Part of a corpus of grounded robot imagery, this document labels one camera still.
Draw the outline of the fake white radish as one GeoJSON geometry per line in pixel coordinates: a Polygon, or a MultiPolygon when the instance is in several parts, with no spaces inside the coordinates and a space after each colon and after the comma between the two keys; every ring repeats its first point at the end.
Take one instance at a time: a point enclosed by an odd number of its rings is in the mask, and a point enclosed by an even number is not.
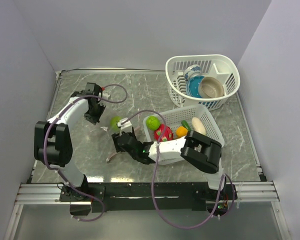
{"type": "Polygon", "coordinates": [[[191,124],[192,124],[193,129],[194,129],[195,132],[198,132],[198,133],[200,133],[204,136],[207,135],[207,130],[206,130],[204,124],[202,123],[202,121],[199,118],[193,117],[191,119],[191,124]]]}

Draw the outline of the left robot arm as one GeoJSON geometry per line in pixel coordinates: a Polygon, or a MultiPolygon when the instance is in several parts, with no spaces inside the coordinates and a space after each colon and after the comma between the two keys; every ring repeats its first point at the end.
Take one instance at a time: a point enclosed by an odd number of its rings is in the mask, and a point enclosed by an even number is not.
{"type": "Polygon", "coordinates": [[[75,91],[68,103],[47,121],[38,121],[34,128],[34,158],[56,170],[65,178],[67,186],[72,185],[71,195],[78,201],[87,199],[90,193],[87,177],[72,161],[73,145],[71,129],[84,118],[93,125],[100,122],[106,105],[99,99],[104,88],[89,82],[82,91],[75,91]]]}

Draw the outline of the fake orange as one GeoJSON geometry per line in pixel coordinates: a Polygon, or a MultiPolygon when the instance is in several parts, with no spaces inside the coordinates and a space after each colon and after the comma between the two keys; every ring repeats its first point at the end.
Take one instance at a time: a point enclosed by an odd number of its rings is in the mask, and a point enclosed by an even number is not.
{"type": "Polygon", "coordinates": [[[188,130],[184,126],[180,126],[176,129],[175,134],[177,138],[182,138],[188,134],[188,130]]]}

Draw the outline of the fake green chili pepper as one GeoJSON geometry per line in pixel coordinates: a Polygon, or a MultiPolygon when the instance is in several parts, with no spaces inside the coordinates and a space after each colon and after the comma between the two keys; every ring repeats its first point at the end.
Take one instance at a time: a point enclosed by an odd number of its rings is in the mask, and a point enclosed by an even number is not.
{"type": "Polygon", "coordinates": [[[188,132],[192,130],[191,127],[190,127],[190,125],[188,124],[188,122],[187,122],[186,120],[182,120],[182,121],[181,121],[181,125],[182,125],[185,129],[187,129],[188,132]]]}

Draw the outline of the fake green apple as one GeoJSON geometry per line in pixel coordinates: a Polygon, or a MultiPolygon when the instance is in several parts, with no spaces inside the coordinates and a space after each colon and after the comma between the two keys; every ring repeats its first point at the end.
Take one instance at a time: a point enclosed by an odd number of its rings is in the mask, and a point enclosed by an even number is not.
{"type": "Polygon", "coordinates": [[[156,131],[161,125],[160,120],[155,116],[149,116],[146,119],[146,126],[151,131],[156,131]]]}
{"type": "Polygon", "coordinates": [[[120,122],[122,118],[120,116],[114,116],[111,118],[110,120],[110,128],[113,130],[113,131],[119,131],[119,127],[118,127],[118,123],[120,122]]]}

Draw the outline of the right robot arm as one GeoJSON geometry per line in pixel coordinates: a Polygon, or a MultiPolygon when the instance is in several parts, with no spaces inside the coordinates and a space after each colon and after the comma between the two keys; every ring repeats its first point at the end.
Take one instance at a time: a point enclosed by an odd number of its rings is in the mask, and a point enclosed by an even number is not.
{"type": "Polygon", "coordinates": [[[135,133],[112,134],[115,150],[128,153],[130,157],[144,165],[167,165],[187,161],[205,174],[209,195],[222,198],[226,192],[226,176],[222,168],[222,145],[220,142],[196,131],[186,136],[163,142],[141,142],[135,133]]]}

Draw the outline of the fake red dragon fruit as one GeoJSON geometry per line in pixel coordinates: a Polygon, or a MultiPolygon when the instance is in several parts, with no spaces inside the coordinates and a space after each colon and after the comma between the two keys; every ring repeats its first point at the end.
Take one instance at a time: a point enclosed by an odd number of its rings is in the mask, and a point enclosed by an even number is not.
{"type": "Polygon", "coordinates": [[[159,128],[153,132],[153,136],[156,141],[160,138],[161,142],[172,141],[174,139],[172,130],[163,123],[161,123],[159,128]]]}

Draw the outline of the clear zip top bag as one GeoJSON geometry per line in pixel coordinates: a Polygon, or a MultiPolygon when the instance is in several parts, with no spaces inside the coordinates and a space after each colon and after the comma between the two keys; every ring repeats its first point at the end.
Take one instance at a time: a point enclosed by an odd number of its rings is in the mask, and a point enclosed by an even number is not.
{"type": "Polygon", "coordinates": [[[107,163],[119,153],[128,153],[134,160],[138,159],[142,144],[137,140],[135,129],[127,117],[114,116],[110,120],[108,131],[111,133],[115,152],[106,158],[107,163]]]}

